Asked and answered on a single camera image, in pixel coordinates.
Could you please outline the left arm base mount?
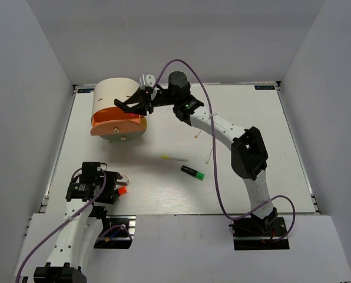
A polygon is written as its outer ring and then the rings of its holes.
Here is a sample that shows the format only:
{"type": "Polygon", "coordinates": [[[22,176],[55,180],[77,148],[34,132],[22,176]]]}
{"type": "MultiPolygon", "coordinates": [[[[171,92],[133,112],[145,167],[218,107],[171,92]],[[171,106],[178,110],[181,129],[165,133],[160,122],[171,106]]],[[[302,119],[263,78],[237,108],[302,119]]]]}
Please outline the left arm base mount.
{"type": "Polygon", "coordinates": [[[94,249],[129,249],[135,234],[136,216],[107,216],[94,249]]]}

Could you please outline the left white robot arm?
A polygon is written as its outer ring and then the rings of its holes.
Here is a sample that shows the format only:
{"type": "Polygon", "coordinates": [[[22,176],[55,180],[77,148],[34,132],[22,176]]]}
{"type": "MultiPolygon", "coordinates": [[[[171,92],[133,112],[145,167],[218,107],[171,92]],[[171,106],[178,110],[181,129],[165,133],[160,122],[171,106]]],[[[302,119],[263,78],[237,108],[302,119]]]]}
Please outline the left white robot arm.
{"type": "Polygon", "coordinates": [[[34,271],[34,282],[86,282],[83,273],[94,248],[133,241],[130,219],[111,218],[107,206],[126,194],[128,177],[109,171],[106,163],[83,162],[72,175],[65,196],[62,224],[51,235],[57,240],[44,266],[34,271]]]}

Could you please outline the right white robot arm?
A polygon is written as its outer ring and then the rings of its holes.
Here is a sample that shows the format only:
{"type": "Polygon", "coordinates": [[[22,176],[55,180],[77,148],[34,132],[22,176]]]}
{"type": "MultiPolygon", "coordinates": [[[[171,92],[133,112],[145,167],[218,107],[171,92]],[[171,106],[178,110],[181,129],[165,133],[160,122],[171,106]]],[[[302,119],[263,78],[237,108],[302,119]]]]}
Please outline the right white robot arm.
{"type": "Polygon", "coordinates": [[[247,189],[251,210],[248,213],[253,229],[267,235],[274,228],[277,209],[272,204],[266,182],[268,153],[261,132],[256,127],[244,129],[211,112],[191,94],[187,76],[179,71],[168,76],[168,87],[163,89],[147,75],[136,92],[124,102],[114,104],[125,113],[145,116],[155,107],[172,106],[182,122],[212,136],[213,142],[223,143],[231,152],[231,167],[241,177],[247,189]]]}

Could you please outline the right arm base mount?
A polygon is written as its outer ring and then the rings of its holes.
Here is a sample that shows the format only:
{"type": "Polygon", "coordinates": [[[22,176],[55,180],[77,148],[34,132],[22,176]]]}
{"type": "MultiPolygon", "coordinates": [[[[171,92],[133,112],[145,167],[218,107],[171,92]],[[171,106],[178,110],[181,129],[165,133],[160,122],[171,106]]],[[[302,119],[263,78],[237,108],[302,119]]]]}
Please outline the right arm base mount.
{"type": "Polygon", "coordinates": [[[286,223],[277,217],[269,230],[263,232],[251,218],[243,218],[229,224],[233,233],[235,251],[289,250],[289,240],[285,235],[286,223]]]}

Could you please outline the green highlighter black body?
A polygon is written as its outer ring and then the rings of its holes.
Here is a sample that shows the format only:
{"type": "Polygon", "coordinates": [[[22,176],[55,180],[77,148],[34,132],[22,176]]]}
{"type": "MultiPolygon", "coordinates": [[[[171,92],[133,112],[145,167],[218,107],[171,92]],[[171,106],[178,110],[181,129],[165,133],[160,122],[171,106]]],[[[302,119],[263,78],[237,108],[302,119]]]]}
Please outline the green highlighter black body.
{"type": "Polygon", "coordinates": [[[198,170],[192,169],[190,167],[187,167],[185,165],[183,165],[181,167],[181,171],[192,176],[195,177],[196,179],[202,181],[205,177],[204,173],[199,172],[198,170]]]}

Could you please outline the orange highlighter black body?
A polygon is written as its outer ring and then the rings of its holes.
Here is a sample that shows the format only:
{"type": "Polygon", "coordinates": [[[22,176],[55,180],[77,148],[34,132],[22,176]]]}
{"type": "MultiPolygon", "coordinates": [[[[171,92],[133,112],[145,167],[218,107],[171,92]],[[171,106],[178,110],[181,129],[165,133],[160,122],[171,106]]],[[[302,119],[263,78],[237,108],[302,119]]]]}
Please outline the orange highlighter black body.
{"type": "Polygon", "coordinates": [[[125,186],[119,187],[118,189],[116,189],[116,190],[114,191],[114,193],[115,193],[116,195],[122,196],[122,195],[124,195],[124,194],[127,193],[127,188],[126,188],[125,186]]]}

